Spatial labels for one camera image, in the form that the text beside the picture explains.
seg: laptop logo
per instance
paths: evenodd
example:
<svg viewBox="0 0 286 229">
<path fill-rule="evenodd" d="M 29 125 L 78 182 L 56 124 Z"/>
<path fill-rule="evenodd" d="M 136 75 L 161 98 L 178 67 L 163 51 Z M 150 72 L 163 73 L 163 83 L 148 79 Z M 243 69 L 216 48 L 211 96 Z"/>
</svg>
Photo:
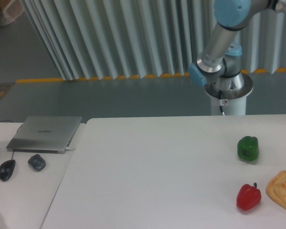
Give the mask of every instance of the laptop logo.
<svg viewBox="0 0 286 229">
<path fill-rule="evenodd" d="M 51 133 L 51 130 L 39 130 L 38 133 Z"/>
</svg>

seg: bread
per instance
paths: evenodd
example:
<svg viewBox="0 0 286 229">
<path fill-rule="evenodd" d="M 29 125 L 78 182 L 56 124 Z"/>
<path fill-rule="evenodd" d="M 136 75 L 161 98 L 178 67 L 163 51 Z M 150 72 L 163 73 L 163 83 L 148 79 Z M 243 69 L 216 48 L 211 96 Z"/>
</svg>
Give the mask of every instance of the bread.
<svg viewBox="0 0 286 229">
<path fill-rule="evenodd" d="M 286 209 L 286 171 L 279 172 L 266 187 L 266 193 L 277 204 Z"/>
</svg>

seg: silver laptop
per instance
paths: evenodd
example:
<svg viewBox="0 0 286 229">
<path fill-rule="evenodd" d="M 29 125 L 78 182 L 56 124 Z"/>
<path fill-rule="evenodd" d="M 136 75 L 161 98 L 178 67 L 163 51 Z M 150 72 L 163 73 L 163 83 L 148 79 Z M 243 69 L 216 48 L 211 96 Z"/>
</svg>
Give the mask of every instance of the silver laptop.
<svg viewBox="0 0 286 229">
<path fill-rule="evenodd" d="M 30 116 L 6 147 L 21 152 L 65 153 L 80 116 Z"/>
</svg>

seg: red bell pepper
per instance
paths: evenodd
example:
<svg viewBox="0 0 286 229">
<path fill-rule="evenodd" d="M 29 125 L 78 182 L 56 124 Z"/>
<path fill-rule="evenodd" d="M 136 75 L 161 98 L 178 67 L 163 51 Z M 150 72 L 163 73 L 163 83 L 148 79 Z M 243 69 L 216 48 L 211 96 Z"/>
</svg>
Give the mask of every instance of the red bell pepper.
<svg viewBox="0 0 286 229">
<path fill-rule="evenodd" d="M 248 211 L 261 201 L 261 191 L 256 187 L 256 183 L 254 183 L 254 186 L 245 184 L 241 187 L 236 198 L 236 205 L 240 209 Z"/>
</svg>

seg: computer mouse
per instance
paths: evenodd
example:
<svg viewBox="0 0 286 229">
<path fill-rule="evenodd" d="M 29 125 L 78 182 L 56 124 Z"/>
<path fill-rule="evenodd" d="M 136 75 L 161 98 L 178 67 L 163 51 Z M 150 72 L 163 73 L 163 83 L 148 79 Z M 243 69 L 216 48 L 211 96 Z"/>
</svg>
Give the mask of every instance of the computer mouse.
<svg viewBox="0 0 286 229">
<path fill-rule="evenodd" d="M 29 165 L 36 171 L 41 171 L 46 166 L 45 160 L 39 155 L 35 154 L 28 160 Z"/>
<path fill-rule="evenodd" d="M 7 181 L 10 179 L 11 175 L 13 175 L 14 168 L 16 165 L 15 160 L 8 160 L 0 165 L 0 179 L 2 181 Z"/>
</svg>

